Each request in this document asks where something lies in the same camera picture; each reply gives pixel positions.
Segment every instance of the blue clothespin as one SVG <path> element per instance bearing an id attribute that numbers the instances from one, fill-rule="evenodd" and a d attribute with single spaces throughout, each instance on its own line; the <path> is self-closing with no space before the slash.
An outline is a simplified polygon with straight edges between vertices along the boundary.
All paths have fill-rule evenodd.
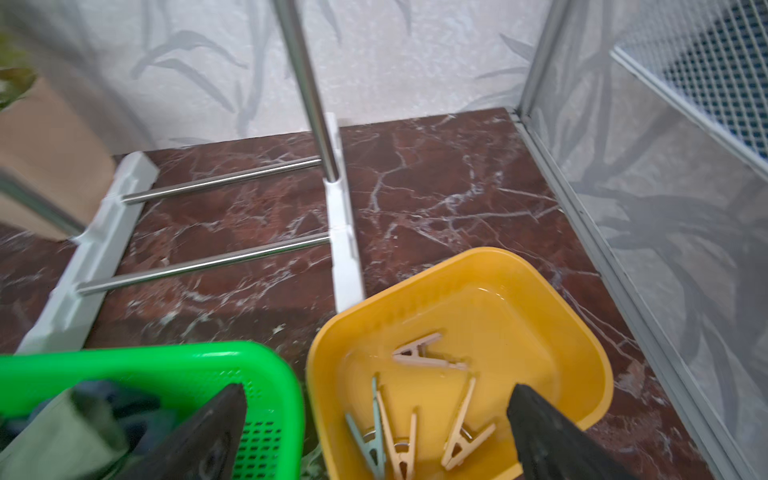
<path id="1" fill-rule="evenodd" d="M 373 478 L 376 480 L 384 480 L 384 465 L 386 465 L 386 454 L 384 453 L 384 431 L 382 430 L 382 415 L 379 410 L 379 403 L 376 401 L 376 393 L 379 391 L 379 387 L 376 385 L 376 377 L 373 377 L 371 381 L 371 389 L 373 390 L 373 430 L 369 431 L 365 435 L 361 435 L 360 431 L 355 425 L 355 419 L 352 418 L 348 412 L 344 415 L 346 418 L 346 424 L 349 426 L 349 430 L 352 432 L 352 436 L 357 442 L 357 446 L 362 452 L 362 456 L 366 459 L 368 469 L 373 472 Z"/>

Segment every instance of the white wallpaper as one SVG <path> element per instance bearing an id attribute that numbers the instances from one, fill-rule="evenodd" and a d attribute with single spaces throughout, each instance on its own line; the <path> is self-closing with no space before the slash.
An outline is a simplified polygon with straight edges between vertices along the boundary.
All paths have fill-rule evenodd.
<path id="1" fill-rule="evenodd" d="M 516 105 L 549 1 L 301 0 L 344 124 Z M 5 24 L 114 153 L 306 130 L 268 0 L 6 0 Z"/>

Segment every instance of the green basket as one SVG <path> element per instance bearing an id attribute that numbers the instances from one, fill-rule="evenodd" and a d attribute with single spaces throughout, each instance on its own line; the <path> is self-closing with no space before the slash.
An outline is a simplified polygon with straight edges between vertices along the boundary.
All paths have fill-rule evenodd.
<path id="1" fill-rule="evenodd" d="M 26 415 L 81 380 L 110 379 L 155 393 L 184 419 L 229 383 L 248 398 L 232 478 L 299 478 L 304 406 L 299 382 L 257 343 L 198 343 L 0 357 L 0 413 Z"/>

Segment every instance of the yellow basin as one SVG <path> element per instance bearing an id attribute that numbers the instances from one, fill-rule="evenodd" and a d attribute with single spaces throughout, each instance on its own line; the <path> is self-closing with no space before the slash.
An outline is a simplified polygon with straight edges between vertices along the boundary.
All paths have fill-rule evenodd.
<path id="1" fill-rule="evenodd" d="M 398 346 L 440 332 L 430 356 L 468 371 L 406 366 Z M 465 424 L 493 435 L 450 471 L 440 465 L 468 375 L 477 383 Z M 373 478 L 344 414 L 373 427 L 371 378 L 379 377 L 392 433 L 408 437 L 418 411 L 415 480 L 512 479 L 522 473 L 506 409 L 526 383 L 587 429 L 607 411 L 613 375 L 598 340 L 528 262 L 506 250 L 475 248 L 333 317 L 315 338 L 307 388 L 330 478 Z M 386 477 L 394 478 L 387 459 Z"/>

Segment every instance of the green cloth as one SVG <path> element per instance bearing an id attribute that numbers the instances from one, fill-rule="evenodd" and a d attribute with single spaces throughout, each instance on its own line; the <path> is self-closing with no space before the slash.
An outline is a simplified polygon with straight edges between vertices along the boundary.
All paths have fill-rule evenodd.
<path id="1" fill-rule="evenodd" d="M 97 480 L 127 451 L 109 404 L 68 389 L 0 452 L 0 480 Z"/>

